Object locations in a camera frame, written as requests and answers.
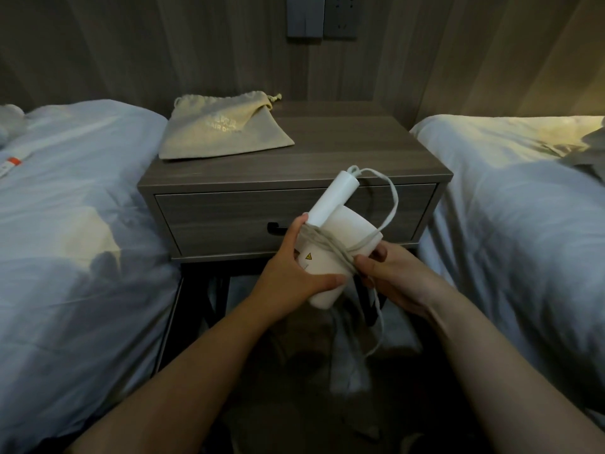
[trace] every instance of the headboard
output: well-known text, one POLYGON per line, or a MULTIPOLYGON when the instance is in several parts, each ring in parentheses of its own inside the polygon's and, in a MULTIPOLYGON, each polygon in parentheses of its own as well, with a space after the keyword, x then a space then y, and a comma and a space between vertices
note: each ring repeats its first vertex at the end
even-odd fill
POLYGON ((285 0, 0 0, 0 103, 185 93, 436 113, 605 114, 605 0, 363 0, 354 41, 288 41, 285 0))

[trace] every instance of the black drawer handle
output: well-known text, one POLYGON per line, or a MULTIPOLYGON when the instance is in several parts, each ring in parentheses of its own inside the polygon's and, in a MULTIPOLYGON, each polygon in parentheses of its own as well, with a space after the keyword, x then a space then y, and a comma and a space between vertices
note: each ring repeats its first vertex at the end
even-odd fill
POLYGON ((272 236, 285 236, 285 232, 288 228, 280 228, 279 223, 272 221, 271 223, 267 223, 267 232, 272 236))

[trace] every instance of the white bedsheet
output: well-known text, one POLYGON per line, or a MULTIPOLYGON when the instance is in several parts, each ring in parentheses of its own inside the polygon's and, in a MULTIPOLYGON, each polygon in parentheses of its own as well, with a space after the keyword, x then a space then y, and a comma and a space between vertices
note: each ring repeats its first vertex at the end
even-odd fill
POLYGON ((578 405, 605 409, 605 188, 556 162, 602 117, 438 115, 412 133, 454 178, 420 258, 578 405))
POLYGON ((0 451, 79 429, 151 373, 178 281, 136 184, 166 119, 42 107, 0 156, 0 451))

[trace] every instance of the white hair dryer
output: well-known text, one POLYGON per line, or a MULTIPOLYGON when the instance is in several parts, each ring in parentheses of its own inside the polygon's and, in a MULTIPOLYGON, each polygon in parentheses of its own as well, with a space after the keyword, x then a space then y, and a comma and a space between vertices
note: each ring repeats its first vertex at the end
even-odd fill
MULTIPOLYGON (((397 204, 397 191, 388 177, 372 169, 360 170, 357 166, 351 166, 346 172, 341 171, 338 174, 328 189, 315 203, 308 213, 307 223, 317 226, 321 230, 329 231, 345 247, 353 247, 371 234, 374 234, 373 238, 354 252, 355 255, 369 256, 382 240, 380 230, 393 219, 397 210, 397 204), (376 228, 364 217, 344 206, 344 203, 349 200, 353 192, 359 187, 357 176, 362 171, 371 171, 374 175, 388 181, 391 185, 395 205, 380 228, 376 228)), ((300 252, 298 264, 309 274, 344 274, 349 278, 354 275, 352 269, 345 265, 342 259, 334 252, 325 250, 314 242, 305 241, 298 250, 300 252)), ((343 292, 343 289, 344 286, 340 286, 334 290, 314 295, 309 298, 309 302, 320 309, 329 309, 343 292)))

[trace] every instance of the power socket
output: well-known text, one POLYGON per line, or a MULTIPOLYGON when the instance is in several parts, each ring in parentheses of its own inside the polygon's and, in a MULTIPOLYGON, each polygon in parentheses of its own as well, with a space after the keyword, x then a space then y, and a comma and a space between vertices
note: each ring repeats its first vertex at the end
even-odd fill
POLYGON ((362 0, 326 0, 324 37, 356 38, 362 0))

